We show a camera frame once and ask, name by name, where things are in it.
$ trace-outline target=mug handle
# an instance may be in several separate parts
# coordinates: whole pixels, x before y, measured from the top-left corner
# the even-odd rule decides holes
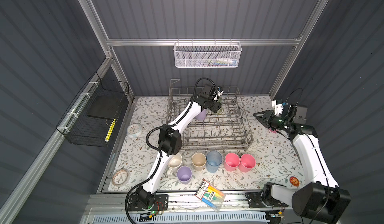
[[[173,175],[173,170],[171,168],[168,168],[167,176],[172,176],[172,175]]]

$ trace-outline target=pink cup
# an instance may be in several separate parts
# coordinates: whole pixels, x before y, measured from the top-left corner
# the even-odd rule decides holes
[[[224,167],[227,171],[234,171],[240,164],[240,158],[235,153],[228,153],[225,156]]]
[[[239,169],[241,172],[248,172],[256,165],[255,158],[250,154],[243,154],[240,158]]]

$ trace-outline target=table surface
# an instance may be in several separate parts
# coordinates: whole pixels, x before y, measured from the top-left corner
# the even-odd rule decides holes
[[[302,188],[304,183],[303,168],[292,147],[292,144],[280,134],[272,133],[264,128],[253,116],[254,112],[272,109],[271,98],[269,96],[242,96],[242,101],[249,121],[254,142],[247,152],[236,152],[239,156],[243,153],[251,154],[256,159],[256,166],[248,173],[242,173],[239,169],[227,172],[224,164],[221,164],[218,171],[209,173],[206,168],[202,171],[195,171],[192,166],[191,158],[196,152],[205,151],[180,151],[184,165],[192,169],[193,176],[189,184],[181,184],[175,176],[167,176],[165,173],[161,177],[159,190],[179,191],[197,190],[206,179],[216,188],[221,190],[247,190],[262,189],[268,181],[287,186],[288,188]],[[111,182],[108,190],[128,191],[132,186],[142,182],[148,176],[157,151],[146,145],[145,138],[149,130],[161,126],[166,121],[168,97],[139,97],[132,116],[131,124],[140,123],[143,126],[143,133],[137,138],[126,137],[115,167],[127,169],[130,179],[124,186],[115,186]],[[150,136],[150,143],[157,145],[159,131]],[[223,156],[233,151],[219,151]],[[289,179],[296,177],[300,184],[293,186]]]

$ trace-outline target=black wire basket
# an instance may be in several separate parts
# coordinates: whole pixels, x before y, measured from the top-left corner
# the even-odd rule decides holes
[[[62,116],[59,123],[69,115],[66,125],[58,124],[56,129],[71,144],[108,147],[116,140],[129,105],[128,83],[99,78],[82,95],[79,105],[72,112],[69,107]]]

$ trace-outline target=dish rack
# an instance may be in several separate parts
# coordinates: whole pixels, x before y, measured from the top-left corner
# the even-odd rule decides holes
[[[193,87],[176,87],[180,79],[171,79],[167,105],[167,123],[186,108]],[[250,125],[244,118],[244,104],[237,86],[224,86],[219,102],[221,109],[207,109],[204,121],[194,119],[182,133],[181,150],[247,150],[253,142]]]

